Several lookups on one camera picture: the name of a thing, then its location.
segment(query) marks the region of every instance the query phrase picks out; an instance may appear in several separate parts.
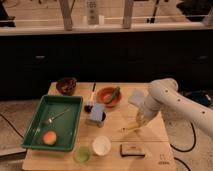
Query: black cabinet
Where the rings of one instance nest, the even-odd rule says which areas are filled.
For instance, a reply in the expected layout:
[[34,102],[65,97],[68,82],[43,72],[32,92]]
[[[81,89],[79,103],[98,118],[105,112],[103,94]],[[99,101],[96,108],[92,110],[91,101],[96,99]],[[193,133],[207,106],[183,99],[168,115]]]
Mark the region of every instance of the black cabinet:
[[212,30],[0,37],[1,99],[38,98],[52,81],[149,82],[212,89]]

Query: floor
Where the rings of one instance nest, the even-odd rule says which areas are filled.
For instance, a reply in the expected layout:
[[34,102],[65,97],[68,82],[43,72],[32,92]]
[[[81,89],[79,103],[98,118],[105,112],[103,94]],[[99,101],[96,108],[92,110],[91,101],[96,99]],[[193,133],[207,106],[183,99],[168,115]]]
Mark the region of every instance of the floor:
[[[39,100],[2,101],[0,113],[3,114],[23,135]],[[193,143],[193,134],[190,123],[167,106],[162,108],[166,130],[170,143],[179,149],[188,149]],[[22,139],[0,117],[0,150],[19,147]],[[212,139],[195,126],[197,143],[188,153],[173,150],[174,156],[183,160],[192,171],[212,171],[213,143]],[[21,171],[23,157],[19,159],[0,159],[1,171]],[[177,171],[187,170],[183,164],[176,162]]]

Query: small bowl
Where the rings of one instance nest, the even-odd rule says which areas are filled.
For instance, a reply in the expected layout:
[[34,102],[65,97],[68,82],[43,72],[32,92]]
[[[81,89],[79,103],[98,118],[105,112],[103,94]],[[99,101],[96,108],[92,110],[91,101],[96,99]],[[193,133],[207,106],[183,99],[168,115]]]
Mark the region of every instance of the small bowl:
[[106,136],[98,136],[92,143],[93,152],[98,156],[105,156],[110,152],[111,142]]
[[109,98],[110,95],[112,95],[112,92],[115,88],[114,87],[106,87],[97,92],[97,102],[98,103],[104,103],[106,107],[115,107],[118,105],[118,103],[121,100],[121,92],[119,95],[114,98],[110,103],[106,103],[107,98]]
[[56,89],[63,95],[73,95],[76,88],[76,78],[74,77],[65,77],[57,81]]

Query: white cup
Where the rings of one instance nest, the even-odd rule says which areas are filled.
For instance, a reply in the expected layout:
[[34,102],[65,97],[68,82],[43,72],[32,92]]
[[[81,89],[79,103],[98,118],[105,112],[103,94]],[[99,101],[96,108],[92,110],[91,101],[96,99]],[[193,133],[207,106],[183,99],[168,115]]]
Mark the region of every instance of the white cup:
[[111,142],[106,136],[98,136],[92,143],[93,152],[98,156],[105,156],[111,149]]

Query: brown bowl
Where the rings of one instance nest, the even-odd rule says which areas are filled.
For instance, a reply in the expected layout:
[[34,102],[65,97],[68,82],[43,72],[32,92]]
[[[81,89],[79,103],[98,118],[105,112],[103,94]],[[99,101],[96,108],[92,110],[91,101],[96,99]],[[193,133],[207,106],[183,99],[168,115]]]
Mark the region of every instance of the brown bowl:
[[112,92],[113,92],[114,89],[115,89],[114,87],[106,87],[106,88],[102,88],[101,90],[99,90],[97,92],[97,102],[98,103],[104,103],[106,107],[117,106],[119,104],[121,98],[122,98],[121,92],[110,103],[108,103],[108,104],[106,103],[108,98],[112,95]]
[[56,89],[63,95],[73,95],[76,88],[76,78],[74,77],[65,77],[57,81]]

